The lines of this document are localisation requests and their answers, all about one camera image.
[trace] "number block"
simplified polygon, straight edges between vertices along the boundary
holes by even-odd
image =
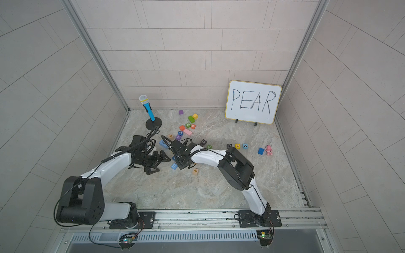
[[[188,120],[190,120],[191,123],[196,122],[196,120],[193,118],[193,116],[188,116],[187,118],[188,118]]]

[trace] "pink toy figure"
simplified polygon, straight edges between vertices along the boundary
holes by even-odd
[[[273,155],[273,151],[271,150],[271,146],[267,145],[265,151],[267,152],[267,155]]]

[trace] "gray marble surface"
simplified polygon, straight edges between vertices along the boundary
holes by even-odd
[[[164,149],[158,144],[160,136],[177,134],[180,125],[185,125],[187,116],[198,114],[196,129],[191,138],[199,143],[205,139],[213,149],[226,149],[226,144],[249,145],[241,153],[254,165],[256,181],[262,195],[272,208],[303,207],[294,175],[291,171],[284,147],[275,124],[258,124],[225,119],[224,109],[188,109],[183,115],[178,110],[154,110],[163,125],[160,133],[155,135],[158,151]],[[149,132],[145,122],[149,118],[145,110],[132,110],[125,128],[119,138],[117,147],[128,146],[133,135]],[[259,147],[271,145],[273,155],[259,155]],[[170,150],[166,154],[172,157]],[[218,168],[197,164],[197,176],[192,169],[173,170],[171,162],[159,165],[160,171],[147,176],[143,169],[122,170],[105,187],[105,200],[135,202],[139,209],[181,209],[181,208],[248,208],[243,194],[231,187]]]

